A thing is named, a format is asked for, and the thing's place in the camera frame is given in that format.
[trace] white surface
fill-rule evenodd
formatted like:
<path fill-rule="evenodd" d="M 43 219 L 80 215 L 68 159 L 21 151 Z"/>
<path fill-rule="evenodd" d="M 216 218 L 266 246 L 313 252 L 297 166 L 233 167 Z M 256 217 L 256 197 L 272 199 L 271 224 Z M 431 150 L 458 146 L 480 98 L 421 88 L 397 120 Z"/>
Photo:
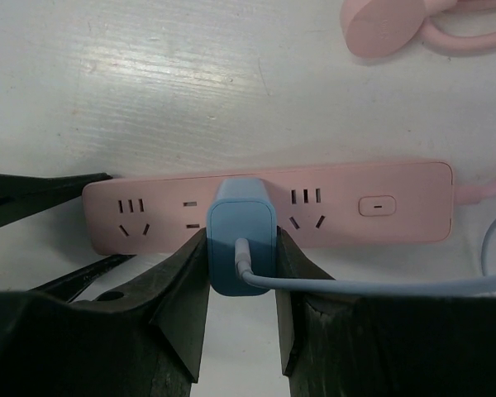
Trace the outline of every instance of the white surface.
<path fill-rule="evenodd" d="M 496 53 L 448 58 L 415 41 L 376 65 L 346 51 L 341 0 L 3 0 L 0 173 L 153 175 L 424 156 L 459 181 L 496 173 Z M 450 31 L 496 14 L 444 16 Z M 310 251 L 334 276 L 477 274 L 496 199 L 457 211 L 435 246 Z M 27 289 L 96 258 L 78 201 L 0 230 L 0 289 Z M 496 272 L 496 241 L 491 252 Z M 154 265 L 139 259 L 93 298 Z M 288 394 L 272 294 L 212 295 L 194 396 Z"/>

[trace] pink power cord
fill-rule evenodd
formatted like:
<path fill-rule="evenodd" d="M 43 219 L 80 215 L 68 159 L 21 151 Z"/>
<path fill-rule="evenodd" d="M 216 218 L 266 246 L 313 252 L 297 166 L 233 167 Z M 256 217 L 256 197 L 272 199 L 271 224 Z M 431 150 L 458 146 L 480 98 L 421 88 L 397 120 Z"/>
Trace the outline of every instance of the pink power cord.
<path fill-rule="evenodd" d="M 349 50 L 362 58 L 393 54 L 415 35 L 431 46 L 455 54 L 496 48 L 496 32 L 461 37 L 441 31 L 433 15 L 496 8 L 496 0 L 345 0 L 341 27 Z"/>
<path fill-rule="evenodd" d="M 457 205 L 478 204 L 492 197 L 496 197 L 496 179 L 481 186 L 466 185 L 455 189 L 455 203 Z"/>

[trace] electrical outlet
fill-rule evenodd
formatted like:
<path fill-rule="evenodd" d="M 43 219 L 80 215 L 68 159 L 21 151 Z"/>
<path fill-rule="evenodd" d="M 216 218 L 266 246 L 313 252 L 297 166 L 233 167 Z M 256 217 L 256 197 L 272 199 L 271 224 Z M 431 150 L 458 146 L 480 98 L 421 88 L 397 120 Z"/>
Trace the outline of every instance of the electrical outlet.
<path fill-rule="evenodd" d="M 112 179 L 84 211 L 104 255 L 174 252 L 199 228 L 225 178 L 262 179 L 278 225 L 302 248 L 438 242 L 451 232 L 453 172 L 439 160 Z"/>

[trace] pink cable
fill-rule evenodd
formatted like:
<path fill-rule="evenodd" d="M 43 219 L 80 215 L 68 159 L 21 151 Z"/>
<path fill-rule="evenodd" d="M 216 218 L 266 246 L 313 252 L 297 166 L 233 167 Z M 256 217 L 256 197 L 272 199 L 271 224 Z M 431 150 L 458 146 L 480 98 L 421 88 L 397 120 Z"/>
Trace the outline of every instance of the pink cable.
<path fill-rule="evenodd" d="M 496 197 L 496 179 L 483 186 L 459 186 L 455 189 L 457 205 L 478 204 L 485 199 Z"/>
<path fill-rule="evenodd" d="M 452 12 L 474 12 L 492 10 L 496 8 L 496 0 L 460 0 L 455 7 L 448 11 Z"/>
<path fill-rule="evenodd" d="M 420 33 L 426 43 L 456 53 L 468 53 L 496 48 L 496 32 L 474 37 L 452 36 L 439 30 L 430 18 L 424 20 Z"/>

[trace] power cord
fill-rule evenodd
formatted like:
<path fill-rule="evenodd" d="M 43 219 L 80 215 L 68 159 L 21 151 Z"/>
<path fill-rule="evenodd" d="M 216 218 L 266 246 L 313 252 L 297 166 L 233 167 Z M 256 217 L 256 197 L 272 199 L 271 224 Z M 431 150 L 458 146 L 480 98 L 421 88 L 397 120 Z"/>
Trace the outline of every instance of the power cord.
<path fill-rule="evenodd" d="M 480 264 L 481 264 L 481 273 L 484 276 L 489 276 L 489 264 L 488 264 L 489 245 L 495 232 L 496 232 L 496 219 L 494 219 L 493 222 L 490 224 L 489 229 L 487 229 L 487 232 L 485 233 L 483 243 L 481 244 Z"/>
<path fill-rule="evenodd" d="M 461 185 L 455 188 L 455 204 L 479 204 L 485 199 L 496 197 L 496 178 L 484 185 Z"/>
<path fill-rule="evenodd" d="M 493 7 L 482 6 L 479 10 L 487 10 L 490 8 Z M 453 36 L 440 30 L 430 17 L 426 18 L 422 24 L 421 37 L 429 45 L 455 53 L 470 53 L 496 48 L 496 32 L 472 37 Z"/>
<path fill-rule="evenodd" d="M 317 294 L 466 296 L 496 292 L 496 275 L 487 275 L 489 242 L 496 230 L 496 219 L 485 234 L 481 266 L 485 277 L 436 283 L 384 284 L 339 280 L 277 279 L 254 275 L 251 269 L 250 244 L 245 238 L 235 243 L 237 276 L 248 285 L 261 289 L 286 289 Z"/>
<path fill-rule="evenodd" d="M 496 0 L 460 0 L 450 9 L 455 12 L 486 11 L 496 8 Z"/>

